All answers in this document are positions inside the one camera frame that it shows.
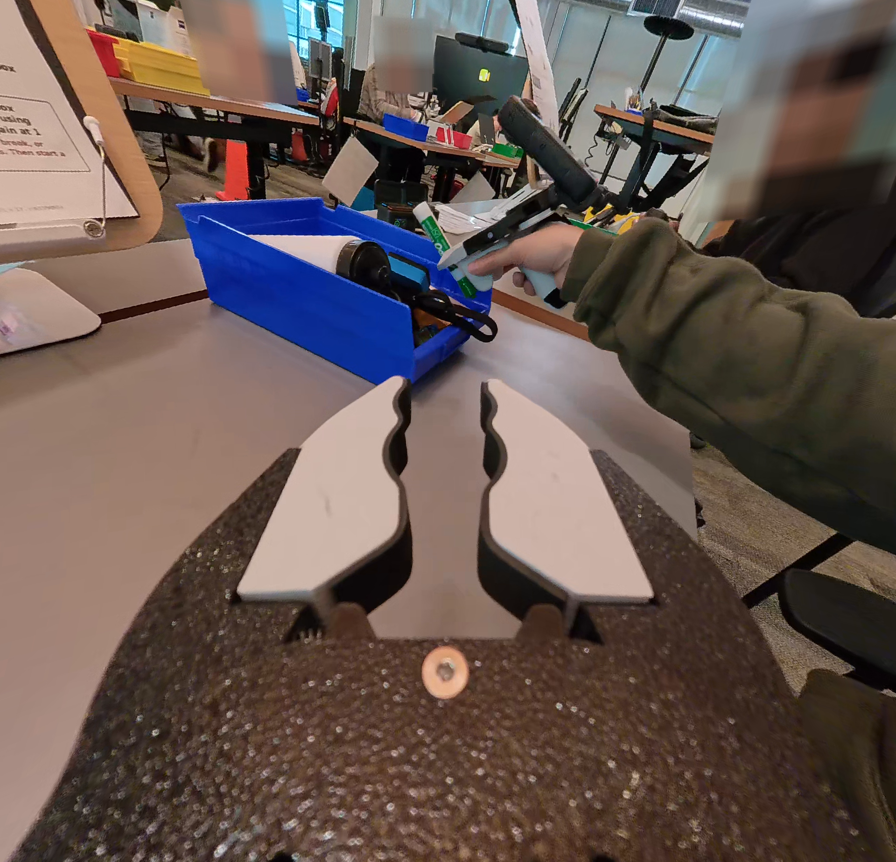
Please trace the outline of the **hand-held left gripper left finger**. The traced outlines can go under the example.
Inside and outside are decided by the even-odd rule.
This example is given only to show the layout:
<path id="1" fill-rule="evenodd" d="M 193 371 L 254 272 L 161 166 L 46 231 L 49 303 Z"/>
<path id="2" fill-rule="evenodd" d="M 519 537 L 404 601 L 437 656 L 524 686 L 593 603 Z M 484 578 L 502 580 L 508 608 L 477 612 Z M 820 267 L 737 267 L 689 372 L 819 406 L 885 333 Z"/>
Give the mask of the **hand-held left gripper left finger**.
<path id="1" fill-rule="evenodd" d="M 412 535 L 402 472 L 411 384 L 392 376 L 314 431 L 237 587 L 243 602 L 299 602 L 319 619 L 366 614 L 409 580 Z"/>

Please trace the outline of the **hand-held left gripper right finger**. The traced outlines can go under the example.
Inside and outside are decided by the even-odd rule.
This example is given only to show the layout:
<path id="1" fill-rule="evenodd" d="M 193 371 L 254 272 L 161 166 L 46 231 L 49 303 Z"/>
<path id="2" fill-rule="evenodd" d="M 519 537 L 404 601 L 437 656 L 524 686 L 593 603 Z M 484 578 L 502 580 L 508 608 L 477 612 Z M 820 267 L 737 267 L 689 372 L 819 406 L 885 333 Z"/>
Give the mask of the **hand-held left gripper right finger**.
<path id="1" fill-rule="evenodd" d="M 477 576 L 519 621 L 556 610 L 583 628 L 585 607 L 656 599 L 594 455 L 575 431 L 499 379 L 480 389 L 483 467 Z"/>

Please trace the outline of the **green dry erase marker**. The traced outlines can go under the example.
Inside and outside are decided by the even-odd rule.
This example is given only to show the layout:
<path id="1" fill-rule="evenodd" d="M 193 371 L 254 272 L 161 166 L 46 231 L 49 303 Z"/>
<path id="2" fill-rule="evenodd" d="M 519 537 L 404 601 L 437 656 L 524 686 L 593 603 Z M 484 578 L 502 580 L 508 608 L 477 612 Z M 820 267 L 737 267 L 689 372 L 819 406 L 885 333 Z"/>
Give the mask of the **green dry erase marker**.
<path id="1" fill-rule="evenodd" d="M 440 271 L 447 271 L 454 278 L 455 282 L 461 289 L 463 296 L 465 296 L 467 299 L 475 298 L 477 293 L 464 293 L 462 286 L 458 283 L 454 275 L 450 273 L 450 266 L 454 263 L 458 263 L 458 260 L 452 259 L 453 248 L 450 245 L 447 237 L 442 232 L 442 229 L 439 226 L 434 216 L 434 212 L 429 204 L 425 201 L 422 201 L 421 203 L 414 206 L 412 211 L 416 220 L 419 222 L 421 229 L 423 229 L 426 236 L 433 243 L 436 251 L 438 251 L 438 253 L 440 254 L 438 269 Z"/>

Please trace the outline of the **person's right hand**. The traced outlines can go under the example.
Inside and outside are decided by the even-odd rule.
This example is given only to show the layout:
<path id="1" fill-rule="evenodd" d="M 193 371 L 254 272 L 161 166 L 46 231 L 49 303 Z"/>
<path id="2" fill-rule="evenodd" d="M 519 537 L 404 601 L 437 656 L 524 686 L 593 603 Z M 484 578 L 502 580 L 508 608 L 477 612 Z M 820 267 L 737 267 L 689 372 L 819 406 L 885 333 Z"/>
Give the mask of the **person's right hand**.
<path id="1" fill-rule="evenodd" d="M 577 243 L 586 233 L 575 225 L 555 221 L 493 248 L 470 263 L 468 271 L 470 275 L 491 276 L 494 280 L 510 273 L 515 287 L 527 296 L 539 297 L 532 281 L 523 272 L 545 274 L 552 287 L 562 287 Z"/>

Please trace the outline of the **light blue case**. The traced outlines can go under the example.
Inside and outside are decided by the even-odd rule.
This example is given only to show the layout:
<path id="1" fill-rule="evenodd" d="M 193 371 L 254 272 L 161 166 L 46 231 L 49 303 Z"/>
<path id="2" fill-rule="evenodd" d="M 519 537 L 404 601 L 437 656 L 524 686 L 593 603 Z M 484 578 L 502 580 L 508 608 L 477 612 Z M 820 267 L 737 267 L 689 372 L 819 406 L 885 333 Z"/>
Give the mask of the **light blue case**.
<path id="1" fill-rule="evenodd" d="M 431 289 L 429 273 L 426 267 L 410 261 L 406 256 L 395 252 L 387 253 L 390 265 L 390 285 L 396 292 L 420 295 Z"/>

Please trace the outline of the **yellow plastic bin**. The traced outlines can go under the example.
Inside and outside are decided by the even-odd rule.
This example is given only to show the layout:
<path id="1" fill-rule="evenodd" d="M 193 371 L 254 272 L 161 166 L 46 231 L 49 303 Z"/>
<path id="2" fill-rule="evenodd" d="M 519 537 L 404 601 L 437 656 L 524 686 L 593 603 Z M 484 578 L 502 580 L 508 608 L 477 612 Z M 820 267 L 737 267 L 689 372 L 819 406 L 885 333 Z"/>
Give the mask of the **yellow plastic bin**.
<path id="1" fill-rule="evenodd" d="M 120 76 L 139 84 L 210 96 L 196 58 L 148 42 L 113 39 Z"/>
<path id="2" fill-rule="evenodd" d="M 582 223 L 592 229 L 601 229 L 614 235 L 621 234 L 632 229 L 642 214 L 636 211 L 620 213 L 612 205 L 605 205 L 603 208 L 597 206 L 589 207 L 582 216 Z"/>

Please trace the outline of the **black equipment case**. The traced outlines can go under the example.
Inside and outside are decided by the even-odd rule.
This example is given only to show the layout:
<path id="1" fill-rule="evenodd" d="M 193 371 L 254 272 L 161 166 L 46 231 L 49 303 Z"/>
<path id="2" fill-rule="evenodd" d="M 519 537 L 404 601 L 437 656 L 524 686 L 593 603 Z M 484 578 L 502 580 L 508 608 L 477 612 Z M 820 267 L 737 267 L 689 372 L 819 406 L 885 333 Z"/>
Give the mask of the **black equipment case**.
<path id="1" fill-rule="evenodd" d="M 428 198 L 427 184 L 378 179 L 374 185 L 375 216 L 400 229 L 417 232 L 420 224 L 413 210 L 420 203 L 427 203 Z"/>

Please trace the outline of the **printed instruction sheet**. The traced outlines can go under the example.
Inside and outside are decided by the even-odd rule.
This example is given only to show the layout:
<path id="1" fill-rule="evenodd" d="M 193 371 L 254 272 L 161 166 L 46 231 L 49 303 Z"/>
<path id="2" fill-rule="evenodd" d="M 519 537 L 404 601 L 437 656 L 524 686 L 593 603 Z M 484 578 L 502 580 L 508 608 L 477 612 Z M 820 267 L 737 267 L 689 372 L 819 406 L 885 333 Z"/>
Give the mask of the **printed instruction sheet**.
<path id="1" fill-rule="evenodd" d="M 135 219 L 108 128 L 89 114 L 31 0 L 1 0 L 1 222 L 4 229 Z"/>
<path id="2" fill-rule="evenodd" d="M 554 74 L 546 48 L 538 0 L 509 0 L 521 31 L 521 40 L 529 65 L 532 99 L 542 121 L 558 133 L 559 113 Z"/>

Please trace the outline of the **wooden top standing desk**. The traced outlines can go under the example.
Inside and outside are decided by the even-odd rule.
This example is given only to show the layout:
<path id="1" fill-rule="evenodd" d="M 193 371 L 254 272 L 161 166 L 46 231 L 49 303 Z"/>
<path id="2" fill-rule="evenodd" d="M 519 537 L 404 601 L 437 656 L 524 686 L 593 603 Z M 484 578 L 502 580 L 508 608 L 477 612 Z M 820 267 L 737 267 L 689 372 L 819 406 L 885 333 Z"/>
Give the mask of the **wooden top standing desk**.
<path id="1" fill-rule="evenodd" d="M 597 140 L 615 146 L 629 140 L 633 149 L 621 187 L 608 197 L 617 214 L 660 209 L 691 185 L 709 163 L 714 136 L 665 120 L 662 110 L 660 118 L 613 106 L 596 105 L 594 112 L 600 120 Z"/>

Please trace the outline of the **dark monitor screen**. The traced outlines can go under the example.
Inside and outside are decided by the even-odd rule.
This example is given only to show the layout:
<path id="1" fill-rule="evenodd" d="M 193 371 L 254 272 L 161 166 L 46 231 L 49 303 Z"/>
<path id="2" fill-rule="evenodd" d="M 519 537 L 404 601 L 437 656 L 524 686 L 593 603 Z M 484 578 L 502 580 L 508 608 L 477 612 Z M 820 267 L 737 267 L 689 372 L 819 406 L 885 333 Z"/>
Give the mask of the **dark monitor screen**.
<path id="1" fill-rule="evenodd" d="M 446 107 L 466 102 L 494 114 L 509 96 L 521 96 L 529 72 L 526 58 L 503 41 L 464 32 L 435 37 L 434 92 Z"/>

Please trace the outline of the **white cylinder black cap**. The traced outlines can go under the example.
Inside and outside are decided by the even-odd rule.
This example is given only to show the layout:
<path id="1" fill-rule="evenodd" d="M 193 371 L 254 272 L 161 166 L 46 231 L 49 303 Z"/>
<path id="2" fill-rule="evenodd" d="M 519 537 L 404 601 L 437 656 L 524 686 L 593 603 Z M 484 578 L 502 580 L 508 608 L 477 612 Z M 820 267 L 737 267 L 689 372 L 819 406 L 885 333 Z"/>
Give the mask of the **white cylinder black cap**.
<path id="1" fill-rule="evenodd" d="M 374 241 L 354 236 L 256 234 L 250 237 L 377 292 L 387 293 L 392 289 L 389 257 Z"/>

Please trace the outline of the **black floor lamp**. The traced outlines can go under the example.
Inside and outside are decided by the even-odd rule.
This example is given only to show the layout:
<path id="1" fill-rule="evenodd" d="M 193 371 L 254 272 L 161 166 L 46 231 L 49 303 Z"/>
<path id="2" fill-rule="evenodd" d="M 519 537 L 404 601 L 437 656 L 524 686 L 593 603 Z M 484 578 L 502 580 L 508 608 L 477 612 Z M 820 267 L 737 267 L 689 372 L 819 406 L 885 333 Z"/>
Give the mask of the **black floor lamp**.
<path id="1" fill-rule="evenodd" d="M 687 22 L 675 17 L 662 15 L 650 15 L 645 17 L 644 29 L 646 29 L 650 35 L 658 38 L 658 42 L 646 67 L 644 77 L 638 86 L 642 107 L 648 103 L 647 87 L 656 69 L 659 57 L 666 47 L 666 42 L 669 40 L 689 40 L 694 35 L 694 28 Z"/>

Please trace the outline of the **black swivel chair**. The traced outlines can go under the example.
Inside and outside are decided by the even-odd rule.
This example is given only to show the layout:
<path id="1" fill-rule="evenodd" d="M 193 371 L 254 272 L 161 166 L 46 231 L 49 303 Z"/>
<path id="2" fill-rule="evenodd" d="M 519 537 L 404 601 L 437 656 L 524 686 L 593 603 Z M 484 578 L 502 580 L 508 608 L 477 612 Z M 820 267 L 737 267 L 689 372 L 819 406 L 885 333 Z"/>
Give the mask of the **black swivel chair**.
<path id="1" fill-rule="evenodd" d="M 847 678 L 894 693 L 894 601 L 815 571 L 852 543 L 839 532 L 832 534 L 746 592 L 742 601 L 751 610 L 776 596 L 795 631 L 850 666 Z"/>

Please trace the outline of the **white tablet stand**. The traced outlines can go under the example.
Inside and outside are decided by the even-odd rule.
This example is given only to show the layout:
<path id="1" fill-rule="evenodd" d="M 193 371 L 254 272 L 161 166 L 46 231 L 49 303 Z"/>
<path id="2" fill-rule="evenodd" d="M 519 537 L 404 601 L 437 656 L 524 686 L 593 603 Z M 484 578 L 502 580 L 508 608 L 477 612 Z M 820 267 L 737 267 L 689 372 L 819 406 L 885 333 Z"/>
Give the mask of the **white tablet stand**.
<path id="1" fill-rule="evenodd" d="M 1 356 L 90 336 L 96 313 L 23 263 L 1 268 Z"/>

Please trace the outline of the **person's torso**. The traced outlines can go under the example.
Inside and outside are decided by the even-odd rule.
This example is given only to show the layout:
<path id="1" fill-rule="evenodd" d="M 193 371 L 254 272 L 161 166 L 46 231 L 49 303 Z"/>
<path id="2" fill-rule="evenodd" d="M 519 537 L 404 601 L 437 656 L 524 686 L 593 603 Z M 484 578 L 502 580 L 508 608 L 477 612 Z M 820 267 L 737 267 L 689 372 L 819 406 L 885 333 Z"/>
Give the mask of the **person's torso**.
<path id="1" fill-rule="evenodd" d="M 828 670 L 798 697 L 809 743 L 873 860 L 895 859 L 895 698 Z"/>

